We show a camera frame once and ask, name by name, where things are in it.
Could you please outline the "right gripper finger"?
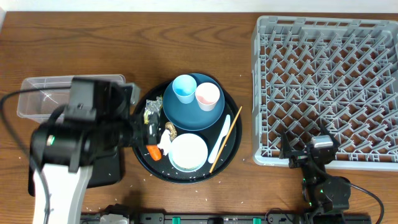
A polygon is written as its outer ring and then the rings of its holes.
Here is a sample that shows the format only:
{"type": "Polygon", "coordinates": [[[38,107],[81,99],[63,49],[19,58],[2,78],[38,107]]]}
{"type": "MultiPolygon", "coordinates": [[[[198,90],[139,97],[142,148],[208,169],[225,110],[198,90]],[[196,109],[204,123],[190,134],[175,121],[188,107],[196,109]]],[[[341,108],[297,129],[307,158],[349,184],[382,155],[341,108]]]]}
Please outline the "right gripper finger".
{"type": "Polygon", "coordinates": [[[279,158],[288,159],[291,156],[292,148],[289,144],[287,135],[284,132],[282,132],[280,136],[281,136],[281,149],[280,149],[279,158]]]}
{"type": "Polygon", "coordinates": [[[323,124],[323,121],[319,121],[319,128],[320,128],[320,135],[321,136],[329,136],[331,139],[333,139],[333,135],[327,130],[326,126],[323,124]]]}

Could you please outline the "orange carrot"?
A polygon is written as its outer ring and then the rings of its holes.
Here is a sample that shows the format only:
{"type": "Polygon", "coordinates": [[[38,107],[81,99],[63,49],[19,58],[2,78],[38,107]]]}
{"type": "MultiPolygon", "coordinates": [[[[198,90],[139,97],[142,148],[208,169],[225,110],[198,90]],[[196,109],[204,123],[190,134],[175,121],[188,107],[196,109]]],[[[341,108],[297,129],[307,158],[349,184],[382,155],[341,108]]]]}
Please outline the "orange carrot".
{"type": "Polygon", "coordinates": [[[162,158],[162,153],[160,149],[157,147],[157,145],[147,145],[146,146],[151,158],[154,161],[159,161],[162,158]]]}

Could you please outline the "white tissue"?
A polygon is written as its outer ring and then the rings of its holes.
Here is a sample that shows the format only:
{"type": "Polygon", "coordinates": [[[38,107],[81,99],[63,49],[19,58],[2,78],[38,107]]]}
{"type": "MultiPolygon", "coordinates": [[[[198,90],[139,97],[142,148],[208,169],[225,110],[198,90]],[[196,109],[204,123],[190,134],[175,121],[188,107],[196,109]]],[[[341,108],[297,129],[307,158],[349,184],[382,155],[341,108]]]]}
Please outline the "white tissue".
{"type": "Polygon", "coordinates": [[[158,143],[157,147],[163,150],[163,155],[167,156],[170,148],[171,148],[171,140],[170,140],[170,131],[166,129],[160,138],[160,143],[158,143]]]}

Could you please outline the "foil wrapper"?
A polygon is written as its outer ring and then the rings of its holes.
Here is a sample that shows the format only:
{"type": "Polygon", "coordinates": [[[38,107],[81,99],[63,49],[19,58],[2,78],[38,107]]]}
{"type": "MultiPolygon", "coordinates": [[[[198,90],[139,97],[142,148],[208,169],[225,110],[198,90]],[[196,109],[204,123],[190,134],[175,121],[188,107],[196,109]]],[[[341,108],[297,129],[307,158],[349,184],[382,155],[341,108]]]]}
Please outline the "foil wrapper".
{"type": "Polygon", "coordinates": [[[155,100],[146,100],[146,107],[144,108],[144,124],[149,124],[150,116],[160,116],[160,111],[163,105],[163,97],[157,96],[155,100]]]}

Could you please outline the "brown walnut shell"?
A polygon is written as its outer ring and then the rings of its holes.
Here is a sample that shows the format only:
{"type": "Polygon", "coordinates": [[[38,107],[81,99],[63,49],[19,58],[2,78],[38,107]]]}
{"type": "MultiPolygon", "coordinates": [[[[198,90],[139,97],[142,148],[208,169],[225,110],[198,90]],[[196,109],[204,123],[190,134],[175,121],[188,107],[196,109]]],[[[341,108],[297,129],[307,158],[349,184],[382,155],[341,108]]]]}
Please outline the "brown walnut shell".
{"type": "Polygon", "coordinates": [[[175,126],[170,121],[166,122],[165,129],[170,132],[171,141],[173,141],[178,136],[175,126]]]}

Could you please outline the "light blue bowl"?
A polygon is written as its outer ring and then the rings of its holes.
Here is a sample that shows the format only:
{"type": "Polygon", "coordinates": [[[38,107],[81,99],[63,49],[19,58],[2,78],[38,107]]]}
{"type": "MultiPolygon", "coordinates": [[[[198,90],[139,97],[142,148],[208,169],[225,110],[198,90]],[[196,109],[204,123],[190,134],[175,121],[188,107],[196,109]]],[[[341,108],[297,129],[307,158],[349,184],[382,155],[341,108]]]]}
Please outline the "light blue bowl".
{"type": "Polygon", "coordinates": [[[205,164],[207,158],[206,142],[196,134],[181,134],[171,142],[169,161],[181,172],[197,171],[205,164]]]}

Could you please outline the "light blue cup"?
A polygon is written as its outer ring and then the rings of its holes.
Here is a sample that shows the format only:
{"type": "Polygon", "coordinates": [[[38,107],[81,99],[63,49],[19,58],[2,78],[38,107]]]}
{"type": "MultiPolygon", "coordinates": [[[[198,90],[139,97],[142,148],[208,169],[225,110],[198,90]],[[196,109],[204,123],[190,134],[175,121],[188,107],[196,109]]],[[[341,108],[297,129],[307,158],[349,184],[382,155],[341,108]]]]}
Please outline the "light blue cup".
{"type": "Polygon", "coordinates": [[[191,75],[180,75],[174,79],[172,89],[181,103],[189,104],[194,100],[197,82],[191,75]]]}

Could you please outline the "pink cup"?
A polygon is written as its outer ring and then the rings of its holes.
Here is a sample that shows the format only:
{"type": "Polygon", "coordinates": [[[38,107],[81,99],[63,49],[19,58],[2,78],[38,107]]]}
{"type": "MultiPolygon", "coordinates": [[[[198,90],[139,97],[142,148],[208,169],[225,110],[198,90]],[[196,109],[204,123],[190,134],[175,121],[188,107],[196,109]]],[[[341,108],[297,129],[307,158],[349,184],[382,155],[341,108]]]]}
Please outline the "pink cup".
{"type": "Polygon", "coordinates": [[[220,89],[214,83],[202,83],[195,91],[195,98],[203,111],[211,111],[220,98],[220,89]]]}

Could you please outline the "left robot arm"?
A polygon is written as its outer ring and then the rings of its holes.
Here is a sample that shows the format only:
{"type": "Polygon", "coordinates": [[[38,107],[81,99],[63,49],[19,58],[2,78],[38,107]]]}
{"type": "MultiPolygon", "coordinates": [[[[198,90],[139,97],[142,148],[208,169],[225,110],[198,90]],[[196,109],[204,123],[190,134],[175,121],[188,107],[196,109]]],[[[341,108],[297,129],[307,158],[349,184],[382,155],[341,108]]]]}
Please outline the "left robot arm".
{"type": "Polygon", "coordinates": [[[98,159],[157,144],[159,115],[131,115],[132,87],[75,77],[69,102],[32,134],[34,223],[78,223],[98,159]]]}

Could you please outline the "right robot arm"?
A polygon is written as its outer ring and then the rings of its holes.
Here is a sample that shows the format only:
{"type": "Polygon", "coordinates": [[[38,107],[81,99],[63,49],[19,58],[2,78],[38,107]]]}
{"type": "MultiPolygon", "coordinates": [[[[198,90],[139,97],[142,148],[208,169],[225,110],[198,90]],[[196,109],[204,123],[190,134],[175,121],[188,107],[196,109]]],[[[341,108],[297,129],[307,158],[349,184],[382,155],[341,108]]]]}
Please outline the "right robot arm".
{"type": "Polygon", "coordinates": [[[326,173],[325,166],[335,159],[340,143],[324,125],[320,135],[312,137],[302,150],[290,146],[287,134],[280,134],[282,144],[279,157],[289,160],[289,168],[303,173],[302,194],[310,208],[292,223],[344,223],[343,211],[349,209],[351,187],[349,181],[326,173]]]}

